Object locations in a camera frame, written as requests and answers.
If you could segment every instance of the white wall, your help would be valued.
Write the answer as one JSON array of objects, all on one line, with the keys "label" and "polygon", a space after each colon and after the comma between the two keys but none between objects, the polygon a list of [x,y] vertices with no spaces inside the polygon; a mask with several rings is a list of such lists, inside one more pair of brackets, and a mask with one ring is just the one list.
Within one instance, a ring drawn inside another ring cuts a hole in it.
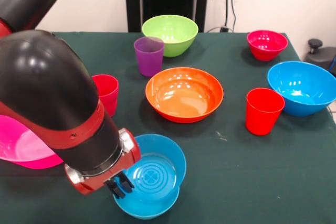
[{"label": "white wall", "polygon": [[[234,0],[236,31],[286,32],[303,56],[307,40],[336,46],[336,0]],[[230,14],[229,26],[232,25]],[[208,0],[205,29],[223,25],[225,0]],[[127,31],[125,0],[58,0],[38,26],[51,31]]]},{"label": "white wall", "polygon": [[50,31],[127,31],[125,0],[57,0],[37,27]]},{"label": "white wall", "polygon": [[[285,32],[299,56],[308,50],[308,39],[336,46],[336,0],[234,0],[235,31],[270,29]],[[229,15],[228,26],[233,24]],[[208,0],[206,28],[225,23],[225,0]]]}]

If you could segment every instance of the dark green table cover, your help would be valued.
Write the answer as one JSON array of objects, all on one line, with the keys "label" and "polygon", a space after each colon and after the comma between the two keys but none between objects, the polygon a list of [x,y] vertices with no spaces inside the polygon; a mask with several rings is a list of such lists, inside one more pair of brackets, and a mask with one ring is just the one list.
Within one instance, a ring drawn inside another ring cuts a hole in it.
[{"label": "dark green table cover", "polygon": [[[157,133],[183,149],[187,173],[180,196],[151,223],[336,223],[336,126],[324,110],[305,118],[282,114],[271,134],[244,127],[247,92],[267,87],[268,69],[298,60],[292,45],[272,62],[249,52],[246,34],[199,34],[190,49],[165,58],[163,68],[188,66],[223,85],[219,109],[201,122],[176,124],[147,103],[148,78],[137,69],[133,43],[141,34],[57,33],[90,74],[118,78],[118,127],[134,135]],[[0,223],[141,223],[115,204],[107,188],[83,196],[63,166],[28,170],[0,162]]]}]

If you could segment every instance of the lime green bowl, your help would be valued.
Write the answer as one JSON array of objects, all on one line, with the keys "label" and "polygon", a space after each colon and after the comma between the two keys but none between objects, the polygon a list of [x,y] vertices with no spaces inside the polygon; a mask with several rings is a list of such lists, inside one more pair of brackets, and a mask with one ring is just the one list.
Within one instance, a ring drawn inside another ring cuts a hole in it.
[{"label": "lime green bowl", "polygon": [[198,26],[191,19],[178,15],[161,15],[148,19],[142,25],[146,37],[160,38],[164,42],[163,56],[183,54],[193,43]]}]

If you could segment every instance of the bowl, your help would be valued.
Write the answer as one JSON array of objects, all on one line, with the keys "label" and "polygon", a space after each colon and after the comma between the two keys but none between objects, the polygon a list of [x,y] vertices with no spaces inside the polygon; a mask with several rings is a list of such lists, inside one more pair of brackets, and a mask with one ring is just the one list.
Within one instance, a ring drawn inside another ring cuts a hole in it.
[{"label": "bowl", "polygon": [[257,30],[247,35],[253,56],[260,61],[275,59],[287,46],[287,38],[275,31]]},{"label": "bowl", "polygon": [[126,214],[140,220],[150,220],[167,212],[177,201],[179,193],[180,189],[178,188],[174,191],[170,198],[155,203],[145,202],[142,200],[127,200],[127,198],[122,200],[116,198],[114,199],[117,205]]},{"label": "bowl", "polygon": [[164,118],[194,123],[213,113],[224,98],[220,82],[196,68],[171,68],[154,75],[146,85],[146,98]]},{"label": "bowl", "polygon": [[179,15],[161,15],[148,19],[142,25],[146,37],[156,37],[164,42],[163,56],[176,57],[193,43],[198,26],[191,19]]},{"label": "bowl", "polygon": [[13,118],[0,115],[0,159],[31,169],[63,161],[37,135]]},{"label": "bowl", "polygon": [[152,219],[170,209],[177,200],[186,160],[181,148],[168,137],[146,134],[135,140],[141,159],[124,171],[134,185],[133,192],[123,199],[114,199],[129,215]]},{"label": "bowl", "polygon": [[267,79],[270,87],[284,97],[284,111],[294,116],[314,114],[336,100],[336,78],[310,63],[276,64],[268,71]]}]

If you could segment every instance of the blue bowl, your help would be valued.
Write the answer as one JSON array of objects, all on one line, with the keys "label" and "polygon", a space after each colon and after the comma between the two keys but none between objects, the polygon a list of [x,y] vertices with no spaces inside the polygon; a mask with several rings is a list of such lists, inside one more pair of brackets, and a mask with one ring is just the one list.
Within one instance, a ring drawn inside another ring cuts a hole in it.
[{"label": "blue bowl", "polygon": [[135,186],[118,206],[138,219],[152,219],[175,203],[186,173],[186,160],[181,148],[171,139],[156,134],[137,136],[141,159],[125,174]]},{"label": "blue bowl", "polygon": [[276,64],[268,71],[267,79],[285,99],[284,111],[294,116],[314,114],[336,100],[336,78],[310,63]]}]

